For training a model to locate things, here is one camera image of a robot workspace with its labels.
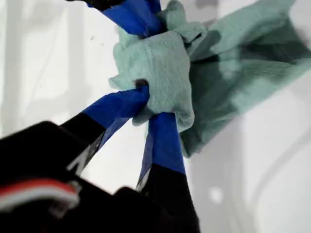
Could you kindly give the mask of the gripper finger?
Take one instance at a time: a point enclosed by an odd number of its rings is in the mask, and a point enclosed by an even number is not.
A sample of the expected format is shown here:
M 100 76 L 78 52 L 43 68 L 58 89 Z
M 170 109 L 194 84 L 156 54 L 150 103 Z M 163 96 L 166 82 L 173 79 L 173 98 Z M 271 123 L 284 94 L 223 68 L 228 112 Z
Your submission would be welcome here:
M 194 211 L 173 113 L 161 113 L 149 120 L 136 189 L 170 211 Z
M 82 0 L 88 7 L 97 9 L 127 33 L 140 37 L 150 37 L 152 35 L 144 35 L 145 28 L 137 15 L 136 1 Z
M 158 17 L 161 11 L 159 0 L 137 0 L 136 11 L 145 28 L 144 35 L 157 35 L 166 31 L 166 26 Z
M 135 117 L 149 99 L 149 85 L 144 79 L 134 82 L 135 88 L 105 95 L 61 126 L 87 144 L 67 170 L 80 175 L 98 150 L 129 119 Z

